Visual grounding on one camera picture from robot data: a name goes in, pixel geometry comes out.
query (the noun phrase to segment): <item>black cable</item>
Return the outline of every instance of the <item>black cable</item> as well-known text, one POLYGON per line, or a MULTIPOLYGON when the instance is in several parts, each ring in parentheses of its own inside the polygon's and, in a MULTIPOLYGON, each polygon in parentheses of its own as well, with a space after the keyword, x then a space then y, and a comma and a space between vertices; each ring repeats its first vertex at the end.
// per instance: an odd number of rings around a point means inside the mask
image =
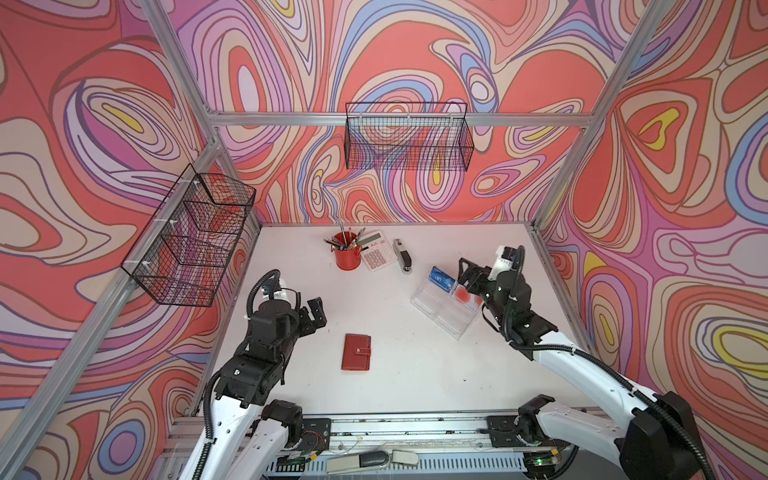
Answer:
POLYGON ((296 303, 293 305, 293 309, 298 312, 299 308, 301 308, 301 292, 297 292, 292 288, 285 288, 285 287, 283 288, 283 290, 290 290, 296 295, 296 303))
POLYGON ((478 433, 485 433, 486 435, 487 434, 491 434, 491 433, 504 433, 504 434, 511 433, 513 435, 517 435, 521 431, 522 431, 522 429, 519 428, 519 427, 515 428, 514 430, 478 429, 478 433))
POLYGON ((675 431, 675 433, 680 437, 680 439, 683 441, 688 451, 693 454, 694 458, 699 464, 699 467, 701 468, 702 473, 704 473, 704 478, 706 480, 716 480, 715 474, 712 471, 712 467, 710 467, 710 464, 707 461, 707 455, 699 447, 699 445, 696 443, 694 438, 690 436, 690 433, 686 432, 683 426, 680 425, 680 423, 678 423, 677 420, 675 420, 672 417, 672 415, 670 415, 669 413, 667 413, 666 410, 662 409, 659 405, 657 405, 657 403, 654 400, 649 399, 641 391, 634 389, 634 385, 632 385, 627 379, 625 379, 619 372, 616 372, 615 370, 613 370, 607 363, 603 362, 599 358, 596 358, 590 355, 589 353, 586 353, 584 350, 575 349, 566 345, 522 345, 520 343, 516 343, 513 339, 511 339, 508 336, 508 332, 510 328, 509 323, 512 322, 512 320, 514 319, 514 316, 515 316, 514 314, 510 316, 506 316, 504 320, 504 325, 502 328, 502 334, 504 335, 504 338, 510 347, 512 347, 515 350, 521 350, 521 351, 527 351, 527 352, 540 352, 542 350, 557 350, 560 352, 569 352, 573 355, 577 355, 583 359, 589 360, 590 362, 598 366, 601 370, 605 371, 609 376, 611 376, 612 379, 616 380, 619 383, 619 385, 623 386, 625 389, 632 392, 632 395, 636 396, 642 403, 647 405, 649 410, 653 411, 659 419, 661 419, 664 423, 670 426, 675 431))
POLYGON ((518 280, 523 273, 523 263, 525 263, 525 247, 522 245, 518 247, 517 254, 515 255, 515 261, 518 263, 518 269, 515 274, 515 282, 512 284, 512 291, 515 291, 515 287, 518 285, 518 280))
MULTIPOLYGON (((214 373, 208 383, 205 384, 203 390, 203 418, 205 423, 205 438, 209 440, 214 439, 214 419, 210 413, 210 399, 214 393, 214 385, 216 381, 221 377, 221 371, 214 373)), ((205 442, 203 449, 200 451, 200 458, 197 460, 197 466, 195 466, 194 473, 192 474, 192 480, 200 480, 205 469, 205 464, 208 462, 208 455, 210 455, 210 447, 213 442, 205 442)))
POLYGON ((494 332, 498 333, 498 328, 493 326, 493 323, 491 322, 491 320, 489 320, 488 317, 485 316, 485 311, 487 309, 488 309, 488 307, 485 306, 485 303, 483 303, 482 304, 482 308, 481 308, 481 312, 480 312, 482 314, 482 319, 485 320, 485 322, 488 324, 488 326, 490 326, 493 329, 494 332))
POLYGON ((576 459, 576 454, 578 453, 578 445, 574 445, 574 448, 571 450, 571 454, 568 456, 567 459, 565 459, 565 462, 558 468, 558 470, 552 475, 551 477, 547 477, 547 480, 555 480, 556 478, 560 477, 560 475, 563 475, 566 470, 568 470, 571 467, 571 464, 576 459))
POLYGON ((245 313, 248 315, 248 318, 253 316, 253 299, 256 298, 256 294, 259 293, 259 290, 264 285, 264 283, 273 277, 275 279, 275 284, 280 283, 280 271, 277 268, 270 270, 269 272, 262 275, 262 277, 259 278, 256 284, 253 286, 253 288, 250 289, 250 293, 248 294, 248 301, 245 304, 245 313))

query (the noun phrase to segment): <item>clear plastic organizer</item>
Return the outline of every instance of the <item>clear plastic organizer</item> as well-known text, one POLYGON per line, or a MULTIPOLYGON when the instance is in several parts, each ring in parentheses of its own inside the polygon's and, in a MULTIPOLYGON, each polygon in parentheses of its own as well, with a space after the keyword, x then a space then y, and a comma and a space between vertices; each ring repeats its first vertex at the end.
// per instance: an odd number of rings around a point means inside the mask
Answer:
POLYGON ((457 286, 453 277, 436 266, 419 285, 411 303, 457 340, 482 306, 480 297, 457 286))

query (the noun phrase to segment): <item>aluminum frame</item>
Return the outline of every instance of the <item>aluminum frame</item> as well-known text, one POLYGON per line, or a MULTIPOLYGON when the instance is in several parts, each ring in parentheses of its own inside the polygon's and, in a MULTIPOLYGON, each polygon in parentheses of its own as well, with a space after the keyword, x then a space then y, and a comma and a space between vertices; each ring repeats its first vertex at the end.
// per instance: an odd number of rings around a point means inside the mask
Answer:
POLYGON ((549 255, 549 249, 544 243, 544 239, 541 238, 541 234, 532 225, 528 225, 526 230, 528 230, 528 235, 531 237, 536 253, 538 253, 538 257, 541 259, 541 264, 544 265, 544 271, 547 273, 549 283, 551 283, 552 288, 554 289, 554 294, 557 296, 558 302, 560 303, 560 307, 565 313, 565 318, 568 319, 568 323, 571 325, 571 331, 573 331, 576 344, 590 355, 598 356, 598 351, 595 349, 594 344, 589 338, 587 327, 584 325, 584 322, 581 321, 578 309, 573 304, 571 296, 565 289, 565 282, 563 282, 557 269, 554 268, 552 257, 549 255))
MULTIPOLYGON (((595 407, 585 410, 607 416, 595 407)), ((363 413, 305 415, 305 419, 330 418, 329 448, 321 455, 355 454, 371 449, 405 449, 414 453, 542 452, 551 447, 493 448, 488 434, 489 415, 517 415, 516 409, 476 412, 363 413)), ((162 455, 189 457, 203 431, 202 417, 176 419, 168 431, 162 455)), ((245 446, 249 439, 243 439, 245 446)))
MULTIPOLYGON (((438 116, 440 114, 421 114, 419 116, 438 116)), ((479 114, 468 112, 467 125, 470 127, 588 127, 594 116, 583 114, 479 114)), ((236 113, 214 111, 208 119, 215 126, 315 126, 343 127, 346 114, 343 112, 325 113, 236 113)))
MULTIPOLYGON (((207 171, 217 152, 218 148, 209 144, 197 157, 194 167, 207 171)), ((194 171, 188 168, 185 174, 186 177, 182 177, 180 182, 191 181, 194 171)), ((170 217, 183 196, 183 188, 177 188, 168 196, 128 260, 141 260, 160 234, 163 220, 170 217)), ((14 478, 25 467, 136 287, 137 284, 124 270, 116 269, 112 281, 93 310, 3 436, 0 442, 0 478, 14 478)))
POLYGON ((571 145, 567 157, 563 160, 544 198, 534 212, 532 219, 534 228, 538 229, 542 221, 546 220, 556 208, 558 199, 565 192, 592 141, 600 132, 602 124, 606 121, 608 111, 621 93, 621 88, 632 73, 632 68, 636 65, 637 60, 640 59, 643 50, 654 36, 656 28, 658 28, 672 4, 673 2, 668 0, 648 1, 640 20, 637 22, 637 27, 632 32, 627 45, 616 61, 614 70, 608 75, 608 80, 600 92, 598 102, 592 110, 593 121, 576 137, 576 141, 571 145))
MULTIPOLYGON (((219 158, 221 170, 230 176, 238 177, 237 169, 217 131, 217 126, 224 125, 337 125, 337 115, 343 114, 294 114, 294 113, 265 113, 265 114, 224 114, 211 112, 207 106, 197 81, 184 53, 180 42, 159 0, 141 0, 147 20, 149 21, 157 41, 168 58, 171 74, 180 85, 181 94, 190 102, 190 107, 205 133, 208 144, 201 155, 195 160, 195 167, 199 171, 209 171, 210 163, 219 158)), ((471 126, 575 126, 585 128, 577 138, 566 162, 558 172, 552 185, 549 187, 545 198, 534 215, 534 231, 538 230, 539 219, 546 218, 553 209, 554 202, 564 191, 571 174, 578 166, 580 157, 594 139, 609 107, 615 101, 621 86, 627 80, 631 68, 636 63, 645 45, 655 32, 660 20, 666 11, 664 0, 650 0, 634 32, 627 42, 627 47, 621 53, 614 70, 608 77, 606 85, 601 92, 596 108, 590 114, 472 114, 468 115, 468 123, 471 126)), ((160 214, 168 215, 175 207, 180 196, 171 195, 166 206, 160 214)), ((144 248, 157 236, 159 227, 147 229, 147 233, 140 240, 135 249, 136 253, 143 253, 144 248)), ((124 307, 130 293, 135 288, 127 274, 119 271, 102 294, 91 314, 83 322, 83 325, 75 333, 64 352, 54 364, 51 371, 30 398, 26 407, 17 416, 11 428, 5 433, 0 442, 0 478, 14 478, 26 465, 30 455, 48 430, 51 422, 58 414, 79 380, 85 367, 104 337, 117 319, 124 307)))

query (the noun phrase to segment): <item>wall-mounted basket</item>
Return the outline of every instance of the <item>wall-mounted basket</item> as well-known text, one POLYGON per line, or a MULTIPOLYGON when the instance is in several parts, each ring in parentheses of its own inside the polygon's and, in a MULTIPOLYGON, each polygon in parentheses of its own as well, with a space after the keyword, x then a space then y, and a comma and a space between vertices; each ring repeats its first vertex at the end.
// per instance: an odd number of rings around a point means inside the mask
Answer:
POLYGON ((348 170, 463 170, 475 144, 467 104, 371 102, 346 104, 344 160, 348 170))
POLYGON ((123 269, 157 303, 213 305, 255 198, 239 180, 196 173, 170 217, 152 220, 165 224, 141 260, 123 269))

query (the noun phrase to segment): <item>white table surface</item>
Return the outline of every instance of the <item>white table surface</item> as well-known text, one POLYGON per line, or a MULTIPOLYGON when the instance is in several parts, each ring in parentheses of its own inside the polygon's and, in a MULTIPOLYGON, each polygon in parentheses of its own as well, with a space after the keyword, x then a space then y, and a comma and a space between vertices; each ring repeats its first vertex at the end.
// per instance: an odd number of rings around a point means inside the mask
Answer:
POLYGON ((351 272, 340 270, 323 242, 338 232, 337 227, 264 227, 216 369, 245 337, 251 287, 277 268, 287 286, 302 293, 304 305, 308 299, 323 298, 328 325, 296 342, 286 384, 272 390, 270 401, 295 402, 306 414, 516 409, 540 393, 573 407, 594 405, 565 380, 507 346, 479 313, 455 340, 410 303, 432 266, 455 277, 461 257, 493 265, 499 245, 524 245, 523 273, 533 289, 534 310, 572 336, 524 225, 369 226, 367 231, 375 230, 390 243, 401 239, 413 258, 410 275, 402 273, 397 263, 376 272, 364 263, 351 272), (369 371, 341 370, 347 333, 372 337, 369 371))

